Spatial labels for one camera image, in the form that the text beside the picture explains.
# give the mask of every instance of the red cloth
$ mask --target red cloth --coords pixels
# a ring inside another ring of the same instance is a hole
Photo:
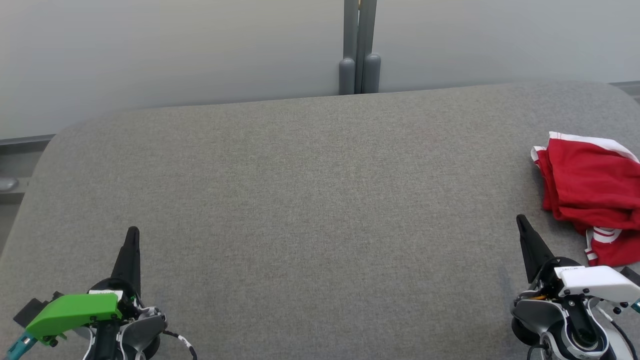
[[[640,261],[640,163],[614,140],[549,133],[531,156],[545,180],[543,208],[587,238],[589,265]]]

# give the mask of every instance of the gray floor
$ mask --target gray floor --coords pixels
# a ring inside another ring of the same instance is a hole
[[[640,81],[613,83],[640,103]],[[48,142],[0,145],[0,176],[31,177]],[[0,254],[22,202],[21,193],[0,193]]]

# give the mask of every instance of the gray fabric surface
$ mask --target gray fabric surface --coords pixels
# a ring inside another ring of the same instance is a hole
[[[142,296],[201,359],[524,359],[515,216],[541,210],[550,130],[640,154],[640,107],[598,83],[517,83],[165,108],[78,124],[43,154],[0,259],[0,347],[31,298],[86,291],[141,231]],[[620,320],[640,338],[640,318]],[[77,336],[26,359],[81,359]],[[188,359],[163,338],[154,359]]]

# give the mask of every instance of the robotic arm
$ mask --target robotic arm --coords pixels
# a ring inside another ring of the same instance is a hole
[[[180,339],[193,356],[196,353],[182,336],[167,331],[165,314],[145,307],[140,298],[140,231],[130,227],[113,267],[111,277],[98,282],[86,294],[63,295],[31,301],[13,318],[25,333],[7,351],[7,360],[18,360],[35,343],[55,347],[64,332],[74,331],[89,341],[83,360],[147,360],[160,346],[164,333]]]
[[[630,268],[586,268],[555,257],[524,215],[516,221],[530,286],[513,301],[511,328],[531,346],[529,357],[541,348],[545,360],[637,360],[627,335],[602,308],[640,313],[640,276]],[[596,309],[617,332],[598,323]]]

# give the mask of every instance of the teal connector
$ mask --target teal connector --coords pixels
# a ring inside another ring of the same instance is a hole
[[[631,305],[633,310],[636,310],[636,313],[640,314],[640,299]]]
[[[9,348],[9,351],[6,352],[6,360],[20,359],[27,351],[31,350],[33,345],[36,345],[37,342],[38,340],[30,333],[25,332],[22,334],[20,339],[18,339],[18,341]]]

